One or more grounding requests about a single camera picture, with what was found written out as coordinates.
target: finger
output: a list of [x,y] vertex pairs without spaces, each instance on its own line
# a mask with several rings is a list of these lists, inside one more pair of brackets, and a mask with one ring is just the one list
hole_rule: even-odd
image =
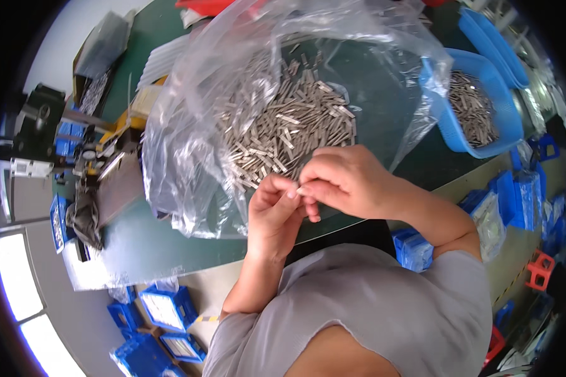
[[296,214],[300,217],[300,219],[305,218],[306,216],[308,216],[308,214],[306,213],[306,207],[300,206],[299,208],[297,208],[297,209],[296,209]]
[[306,205],[313,205],[317,202],[317,200],[313,197],[302,197],[302,200]]
[[287,191],[292,184],[293,180],[280,176],[279,174],[271,173],[262,179],[256,192],[261,190],[275,194],[279,191]]
[[350,195],[338,186],[323,180],[313,180],[303,184],[297,192],[317,201],[345,212],[349,208]]
[[265,210],[274,206],[281,198],[281,193],[272,194],[264,190],[256,190],[249,201],[250,210]]
[[345,157],[347,155],[347,153],[345,153],[345,147],[321,147],[321,148],[316,148],[313,151],[313,157],[315,156],[319,156],[319,155],[334,155],[334,156],[340,156],[340,157]]
[[297,183],[293,182],[279,201],[269,210],[269,218],[274,224],[283,224],[293,215],[302,203],[302,198],[297,194]]
[[319,207],[317,206],[317,203],[305,205],[304,207],[306,207],[306,213],[308,216],[317,216],[319,214]]
[[341,186],[346,175],[344,159],[335,155],[314,156],[300,173],[300,185],[314,179],[322,179]]

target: sleeve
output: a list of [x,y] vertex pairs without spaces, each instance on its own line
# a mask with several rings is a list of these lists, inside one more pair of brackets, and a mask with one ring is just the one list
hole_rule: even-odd
[[446,363],[446,369],[457,372],[448,375],[478,374],[492,329],[486,268],[467,252],[455,250],[440,255],[422,276],[437,288],[431,294],[439,308],[437,326],[452,345],[447,353],[441,355],[453,355],[450,359],[461,360],[454,367]]
[[229,314],[220,322],[209,345],[203,377],[233,377],[258,314]]
[[440,255],[422,276],[449,296],[474,306],[474,309],[491,310],[486,268],[481,261],[463,250]]

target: floor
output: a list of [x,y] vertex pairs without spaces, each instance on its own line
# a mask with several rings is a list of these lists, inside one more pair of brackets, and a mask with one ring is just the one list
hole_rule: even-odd
[[[541,164],[547,175],[547,197],[551,198],[566,188],[566,153],[558,159]],[[501,170],[511,169],[508,154],[499,155],[470,173],[438,188],[434,192],[455,203],[459,202],[472,189],[484,188],[488,181]],[[389,222],[391,230],[403,227],[402,223]],[[524,286],[527,273],[524,266],[530,260],[538,246],[540,229],[529,232],[513,226],[507,229],[506,240],[497,257],[486,265],[490,281],[493,313],[501,308],[510,298],[516,308],[525,303],[530,290]],[[200,316],[217,316],[220,313],[226,295],[231,290],[241,272],[242,261],[222,265],[179,278],[181,285],[186,285]],[[145,288],[136,286],[137,290]],[[218,321],[194,323],[189,332],[207,349],[218,326]],[[193,373],[200,375],[202,364],[186,364]]]

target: workbench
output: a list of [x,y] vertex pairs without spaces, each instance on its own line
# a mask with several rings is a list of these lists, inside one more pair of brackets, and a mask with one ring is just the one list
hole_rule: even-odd
[[[433,21],[431,31],[445,47],[476,52],[457,27],[458,8],[458,3],[447,3],[431,10],[428,14]],[[179,13],[171,0],[154,0],[136,15],[128,49],[107,95],[104,120],[114,122],[126,110],[128,76],[131,74],[131,87],[135,88],[151,51],[190,31],[183,29]],[[521,99],[514,96],[514,101]],[[528,115],[521,113],[521,116],[525,134],[531,134],[532,123]],[[394,174],[431,191],[489,160],[452,152],[438,127],[434,127],[400,162]],[[322,237],[360,221],[337,213],[315,224],[305,222],[297,242]],[[75,290],[104,289],[184,275],[241,260],[246,251],[243,239],[184,237],[178,230],[173,230],[168,221],[158,221],[144,198],[132,202],[104,228],[104,244],[105,249],[97,258],[84,263],[77,260],[73,251],[63,252]]]

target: metal parts in basket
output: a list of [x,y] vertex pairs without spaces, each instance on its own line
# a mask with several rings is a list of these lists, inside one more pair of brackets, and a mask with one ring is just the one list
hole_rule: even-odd
[[475,77],[462,71],[451,72],[448,100],[470,147],[483,147],[499,138],[492,124],[491,101],[478,88]]
[[[264,58],[252,59],[249,70],[259,72],[270,56],[264,54]],[[354,114],[346,108],[344,97],[318,79],[314,67],[319,59],[320,53],[312,68],[304,54],[302,64],[295,59],[289,66],[283,63],[284,79],[278,93],[253,119],[249,109],[255,102],[254,93],[248,92],[243,83],[219,108],[217,120],[230,148],[228,167],[239,187],[258,188],[270,172],[296,180],[306,162],[303,157],[316,148],[354,145]]]

